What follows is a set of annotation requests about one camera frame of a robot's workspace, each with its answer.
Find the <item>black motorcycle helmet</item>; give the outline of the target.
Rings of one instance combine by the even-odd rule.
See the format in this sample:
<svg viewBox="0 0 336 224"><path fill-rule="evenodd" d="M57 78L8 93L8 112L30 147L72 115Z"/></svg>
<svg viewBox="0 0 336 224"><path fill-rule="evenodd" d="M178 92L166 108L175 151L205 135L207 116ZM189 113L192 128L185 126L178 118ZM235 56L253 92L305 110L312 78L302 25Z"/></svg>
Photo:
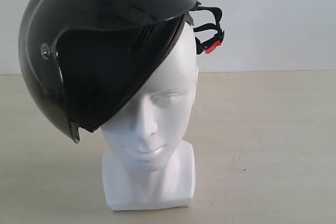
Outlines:
<svg viewBox="0 0 336 224"><path fill-rule="evenodd" d="M198 0L30 0L19 28L25 85L75 143L144 85L177 42Z"/></svg>

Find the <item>white mannequin head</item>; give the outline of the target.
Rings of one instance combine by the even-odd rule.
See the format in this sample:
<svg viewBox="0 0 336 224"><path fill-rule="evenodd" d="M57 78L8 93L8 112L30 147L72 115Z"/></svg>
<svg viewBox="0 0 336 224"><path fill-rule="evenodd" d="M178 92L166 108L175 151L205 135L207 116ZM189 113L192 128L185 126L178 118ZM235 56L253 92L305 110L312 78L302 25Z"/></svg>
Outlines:
<svg viewBox="0 0 336 224"><path fill-rule="evenodd" d="M195 190L195 158L183 139L198 81L191 24L136 95L101 127L109 149L102 159L108 206L149 210L188 206Z"/></svg>

